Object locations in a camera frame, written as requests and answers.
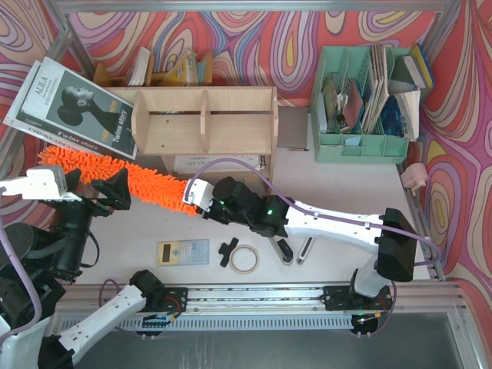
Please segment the grey black stapler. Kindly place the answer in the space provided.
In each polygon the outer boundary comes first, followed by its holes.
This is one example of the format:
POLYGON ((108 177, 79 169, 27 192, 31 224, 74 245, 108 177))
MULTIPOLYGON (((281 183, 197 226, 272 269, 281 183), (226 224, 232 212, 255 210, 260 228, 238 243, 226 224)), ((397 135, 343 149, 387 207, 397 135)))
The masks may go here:
POLYGON ((282 264, 286 266, 292 265, 294 261, 294 253, 289 244, 283 238, 270 238, 269 241, 280 258, 282 264))

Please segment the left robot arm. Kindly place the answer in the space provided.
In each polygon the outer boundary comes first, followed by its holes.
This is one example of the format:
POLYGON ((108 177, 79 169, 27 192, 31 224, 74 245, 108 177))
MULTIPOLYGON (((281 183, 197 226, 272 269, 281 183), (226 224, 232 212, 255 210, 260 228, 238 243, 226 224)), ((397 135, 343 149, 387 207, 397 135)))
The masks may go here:
POLYGON ((85 269, 82 255, 95 217, 107 217, 131 205, 128 170, 96 179, 102 198, 77 194, 81 171, 59 166, 29 169, 5 179, 2 196, 39 200, 55 211, 48 230, 18 222, 1 228, 1 366, 72 368, 107 333, 142 313, 145 321, 172 324, 186 310, 188 292, 167 288, 150 271, 136 272, 129 283, 96 312, 60 334, 48 334, 65 284, 85 269))

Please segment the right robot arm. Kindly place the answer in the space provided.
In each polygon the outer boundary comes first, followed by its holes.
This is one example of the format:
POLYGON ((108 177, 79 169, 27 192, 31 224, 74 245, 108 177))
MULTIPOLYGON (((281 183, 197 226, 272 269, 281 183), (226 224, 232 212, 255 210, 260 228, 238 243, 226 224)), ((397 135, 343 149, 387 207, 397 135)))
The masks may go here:
POLYGON ((348 214, 316 208, 279 195, 259 196, 245 184, 226 177, 217 184, 195 180, 184 198, 204 219, 241 224, 265 238, 292 236, 339 241, 370 254, 357 268, 344 292, 324 292, 328 310, 367 310, 381 298, 390 282, 414 278, 417 242, 413 228, 397 209, 383 215, 348 214))

